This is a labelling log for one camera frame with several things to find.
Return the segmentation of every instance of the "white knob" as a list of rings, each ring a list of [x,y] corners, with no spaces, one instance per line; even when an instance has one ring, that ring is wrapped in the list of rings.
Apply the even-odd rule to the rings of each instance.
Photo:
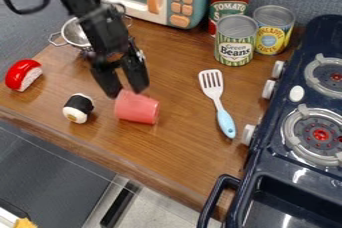
[[[275,86],[274,80],[267,80],[264,86],[264,90],[262,91],[262,98],[270,99],[274,91],[274,86]]]
[[[296,102],[301,101],[304,95],[305,95],[304,88],[297,85],[291,89],[289,98],[292,102],[296,103]]]
[[[247,146],[250,145],[254,131],[255,131],[254,125],[247,124],[245,126],[245,128],[243,129],[243,134],[242,134],[242,143],[243,144],[245,144]]]
[[[283,73],[285,62],[276,61],[273,70],[272,70],[272,78],[279,79],[280,75]]]

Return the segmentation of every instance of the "spatula head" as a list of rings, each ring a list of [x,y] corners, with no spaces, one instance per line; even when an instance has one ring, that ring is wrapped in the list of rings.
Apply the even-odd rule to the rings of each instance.
[[[220,97],[223,92],[222,72],[217,69],[201,71],[198,79],[203,93],[211,99]]]

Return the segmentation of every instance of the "yellow can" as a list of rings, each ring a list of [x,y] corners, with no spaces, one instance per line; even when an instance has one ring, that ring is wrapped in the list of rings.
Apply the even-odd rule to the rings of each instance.
[[[253,13],[258,23],[255,51],[264,55],[277,55],[288,46],[293,31],[294,14],[280,6],[268,5]]]

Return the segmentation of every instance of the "toy stove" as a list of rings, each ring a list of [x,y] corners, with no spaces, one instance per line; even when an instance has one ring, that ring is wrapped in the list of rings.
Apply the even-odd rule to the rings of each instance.
[[[224,228],[342,227],[342,16],[312,20],[272,77],[262,93],[269,109],[244,130],[244,178],[218,179],[197,227],[228,187],[237,192]]]

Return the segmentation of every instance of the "pink cup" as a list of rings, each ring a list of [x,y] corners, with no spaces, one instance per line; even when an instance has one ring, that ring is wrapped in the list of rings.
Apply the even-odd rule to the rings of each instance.
[[[114,115],[122,120],[153,125],[157,121],[158,114],[158,101],[129,90],[121,90],[115,100]]]

